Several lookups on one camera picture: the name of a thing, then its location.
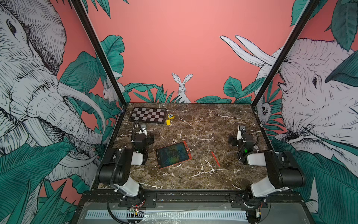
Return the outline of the red writing tablet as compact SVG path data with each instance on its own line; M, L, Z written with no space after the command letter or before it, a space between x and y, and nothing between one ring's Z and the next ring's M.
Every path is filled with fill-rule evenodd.
M185 141L158 148L155 150L155 155L159 169L165 169L192 159Z

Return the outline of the red stylus pen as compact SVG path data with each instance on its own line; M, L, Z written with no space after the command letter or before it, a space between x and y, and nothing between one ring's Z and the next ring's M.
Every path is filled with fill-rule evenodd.
M218 165L218 167L221 168L221 165L220 165L220 163L219 163L219 161L218 161L218 159L217 159L217 157L215 156L215 154L214 154L213 151L211 151L211 154L212 154L213 159L215 160L216 164Z

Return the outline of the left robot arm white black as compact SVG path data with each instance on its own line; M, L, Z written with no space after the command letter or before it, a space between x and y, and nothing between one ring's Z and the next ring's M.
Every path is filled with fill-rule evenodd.
M154 143L152 133L134 135L132 147L109 148L96 172L96 181L109 185L124 197L143 198L143 188L130 176L132 165L145 165L148 146Z

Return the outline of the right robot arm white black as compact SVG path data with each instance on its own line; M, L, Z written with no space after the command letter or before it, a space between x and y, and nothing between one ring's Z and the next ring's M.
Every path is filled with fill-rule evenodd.
M278 191L303 187L306 179L303 171L289 151L258 150L253 136L239 131L229 135L230 145L238 148L237 158L243 164L261 166L267 170L262 180L247 186L243 198L264 198Z

